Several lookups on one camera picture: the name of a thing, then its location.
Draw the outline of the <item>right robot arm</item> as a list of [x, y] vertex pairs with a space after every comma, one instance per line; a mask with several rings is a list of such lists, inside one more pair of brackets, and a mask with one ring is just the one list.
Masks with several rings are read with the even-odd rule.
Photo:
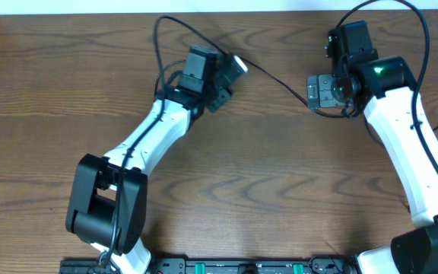
[[417, 82], [403, 58], [378, 57], [367, 23], [328, 33], [333, 97], [346, 116], [363, 114], [381, 139], [402, 183], [415, 226], [390, 245], [355, 256], [359, 273], [438, 273], [438, 139]]

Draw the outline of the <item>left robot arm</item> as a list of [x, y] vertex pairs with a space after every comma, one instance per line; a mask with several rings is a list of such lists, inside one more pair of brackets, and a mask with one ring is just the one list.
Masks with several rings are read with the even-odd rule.
[[65, 220], [67, 231], [100, 251], [96, 261], [63, 260], [62, 273], [145, 273], [150, 251], [141, 241], [148, 177], [168, 148], [204, 113], [232, 96], [248, 68], [231, 53], [192, 46], [184, 70], [156, 93], [150, 113], [132, 134], [97, 157], [78, 163]]

